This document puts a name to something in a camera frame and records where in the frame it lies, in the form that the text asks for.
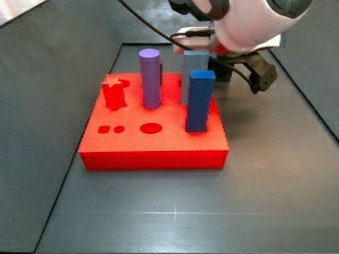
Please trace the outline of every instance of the round hole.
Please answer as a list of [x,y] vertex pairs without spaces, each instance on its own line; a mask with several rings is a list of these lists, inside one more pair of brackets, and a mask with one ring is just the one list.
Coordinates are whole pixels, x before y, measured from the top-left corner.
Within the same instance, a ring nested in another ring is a hole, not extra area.
[[108,132],[109,132],[109,126],[103,125],[99,127],[99,129],[97,129],[99,134],[107,134]]
[[145,123],[140,127],[140,131],[145,134],[156,134],[163,130],[163,126],[157,123]]
[[116,126],[116,127],[113,128],[113,132],[115,132],[115,133],[121,133],[121,132],[124,132],[124,127],[123,127],[121,125]]

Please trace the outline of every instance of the red block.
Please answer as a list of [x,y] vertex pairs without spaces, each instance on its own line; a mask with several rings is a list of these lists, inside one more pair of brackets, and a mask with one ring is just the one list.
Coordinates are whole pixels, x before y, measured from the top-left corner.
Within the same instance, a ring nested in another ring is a hole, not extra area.
[[112,111],[99,93],[79,153],[88,170],[220,169],[229,146],[215,99],[208,131],[185,132],[187,106],[180,105],[181,74],[163,74],[161,106],[143,106],[140,75],[109,74],[103,84],[124,87],[127,106]]

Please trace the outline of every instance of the purple peg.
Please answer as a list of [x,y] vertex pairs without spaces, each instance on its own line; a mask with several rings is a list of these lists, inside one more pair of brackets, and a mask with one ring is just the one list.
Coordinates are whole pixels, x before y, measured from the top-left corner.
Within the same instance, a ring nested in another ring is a hole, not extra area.
[[145,49],[139,52],[139,58],[143,85],[143,105],[148,109],[155,109],[161,104],[160,52],[152,49]]

